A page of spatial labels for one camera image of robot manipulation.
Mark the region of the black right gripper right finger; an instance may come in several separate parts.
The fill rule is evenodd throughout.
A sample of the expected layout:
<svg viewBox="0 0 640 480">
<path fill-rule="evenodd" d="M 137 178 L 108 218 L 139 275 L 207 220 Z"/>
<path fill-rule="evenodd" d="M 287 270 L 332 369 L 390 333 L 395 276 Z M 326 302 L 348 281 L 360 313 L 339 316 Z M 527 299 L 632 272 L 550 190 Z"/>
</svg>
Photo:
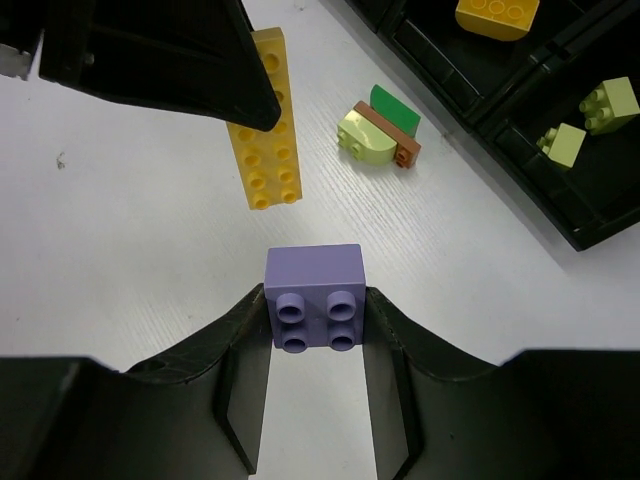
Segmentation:
<svg viewBox="0 0 640 480">
<path fill-rule="evenodd" d="M 533 349 L 501 365 L 369 288 L 363 359 L 381 479 L 635 479 L 639 355 Z"/>
</svg>

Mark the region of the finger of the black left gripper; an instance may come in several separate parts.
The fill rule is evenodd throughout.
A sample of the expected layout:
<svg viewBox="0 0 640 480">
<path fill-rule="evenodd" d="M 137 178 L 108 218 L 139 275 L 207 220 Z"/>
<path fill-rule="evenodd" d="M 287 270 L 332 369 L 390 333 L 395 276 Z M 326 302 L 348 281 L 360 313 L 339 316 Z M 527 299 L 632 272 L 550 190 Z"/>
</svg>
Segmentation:
<svg viewBox="0 0 640 480">
<path fill-rule="evenodd" d="M 1 73 L 268 131 L 281 116 L 240 1 L 1 4 Z"/>
</svg>

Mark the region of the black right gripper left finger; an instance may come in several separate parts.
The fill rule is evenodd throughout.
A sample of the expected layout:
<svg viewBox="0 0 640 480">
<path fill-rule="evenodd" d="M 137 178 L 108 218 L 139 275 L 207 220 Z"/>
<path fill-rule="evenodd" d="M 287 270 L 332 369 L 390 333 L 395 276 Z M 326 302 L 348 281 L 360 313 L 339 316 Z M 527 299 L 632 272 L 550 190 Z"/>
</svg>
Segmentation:
<svg viewBox="0 0 640 480">
<path fill-rule="evenodd" d="M 271 358 L 264 291 L 125 372 L 89 357 L 1 360 L 5 479 L 246 479 Z"/>
</svg>

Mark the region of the yellow small lego brick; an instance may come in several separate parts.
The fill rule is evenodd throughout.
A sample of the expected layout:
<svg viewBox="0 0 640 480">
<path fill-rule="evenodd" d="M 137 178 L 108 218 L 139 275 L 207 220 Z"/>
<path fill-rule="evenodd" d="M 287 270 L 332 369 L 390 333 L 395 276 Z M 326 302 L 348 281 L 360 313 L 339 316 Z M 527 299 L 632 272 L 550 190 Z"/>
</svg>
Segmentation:
<svg viewBox="0 0 640 480">
<path fill-rule="evenodd" d="M 252 34 L 281 107 L 268 132 L 229 122 L 227 129 L 246 199 L 252 210 L 291 204 L 302 198 L 285 37 L 272 27 Z"/>
</svg>

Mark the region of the purple small lego brick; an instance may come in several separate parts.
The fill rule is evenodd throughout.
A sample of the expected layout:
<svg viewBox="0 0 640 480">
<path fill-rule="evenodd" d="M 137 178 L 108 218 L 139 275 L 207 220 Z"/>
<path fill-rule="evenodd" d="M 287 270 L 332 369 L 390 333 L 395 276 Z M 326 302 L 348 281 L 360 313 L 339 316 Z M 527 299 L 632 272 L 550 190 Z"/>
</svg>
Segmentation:
<svg viewBox="0 0 640 480">
<path fill-rule="evenodd" d="M 363 341 L 366 278 L 358 244 L 269 249 L 264 294 L 278 349 L 344 352 Z"/>
</svg>

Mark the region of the green lime brown lego cluster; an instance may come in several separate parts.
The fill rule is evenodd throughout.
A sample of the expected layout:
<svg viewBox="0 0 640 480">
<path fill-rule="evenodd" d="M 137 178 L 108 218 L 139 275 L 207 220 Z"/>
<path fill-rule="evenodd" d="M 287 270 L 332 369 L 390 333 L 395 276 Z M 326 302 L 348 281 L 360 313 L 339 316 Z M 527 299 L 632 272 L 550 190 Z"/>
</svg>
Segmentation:
<svg viewBox="0 0 640 480">
<path fill-rule="evenodd" d="M 421 117 L 379 84 L 369 101 L 358 101 L 337 123 L 337 143 L 355 160 L 372 166 L 414 167 L 421 150 Z"/>
</svg>

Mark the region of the lime small lego brick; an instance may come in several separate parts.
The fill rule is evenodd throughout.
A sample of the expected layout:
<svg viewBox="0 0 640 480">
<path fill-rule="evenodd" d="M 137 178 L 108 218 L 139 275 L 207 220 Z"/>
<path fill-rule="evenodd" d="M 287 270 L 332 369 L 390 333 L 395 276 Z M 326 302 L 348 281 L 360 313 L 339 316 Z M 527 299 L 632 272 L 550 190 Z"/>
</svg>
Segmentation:
<svg viewBox="0 0 640 480">
<path fill-rule="evenodd" d="M 578 157 L 586 131 L 566 123 L 550 128 L 536 145 L 556 165 L 571 169 Z"/>
</svg>

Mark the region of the yellow curved lego brick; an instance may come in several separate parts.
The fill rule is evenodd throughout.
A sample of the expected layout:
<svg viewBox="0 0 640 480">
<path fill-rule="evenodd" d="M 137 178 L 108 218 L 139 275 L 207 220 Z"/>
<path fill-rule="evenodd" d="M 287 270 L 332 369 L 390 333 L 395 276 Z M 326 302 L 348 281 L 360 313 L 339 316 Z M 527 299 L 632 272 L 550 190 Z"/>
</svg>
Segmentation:
<svg viewBox="0 0 640 480">
<path fill-rule="evenodd" d="M 464 30 L 502 42 L 525 37 L 539 0 L 459 0 L 455 19 Z"/>
</svg>

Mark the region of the lime rounded lego brick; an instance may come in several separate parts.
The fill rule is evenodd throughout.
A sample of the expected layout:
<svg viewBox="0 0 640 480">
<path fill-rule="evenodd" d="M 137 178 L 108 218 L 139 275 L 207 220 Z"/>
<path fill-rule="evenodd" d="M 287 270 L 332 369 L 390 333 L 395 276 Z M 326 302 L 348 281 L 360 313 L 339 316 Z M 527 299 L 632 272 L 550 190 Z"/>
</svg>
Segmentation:
<svg viewBox="0 0 640 480">
<path fill-rule="evenodd" d="M 612 133 L 639 115 L 639 104 L 628 77 L 604 80 L 579 104 L 585 128 L 595 136 Z"/>
</svg>

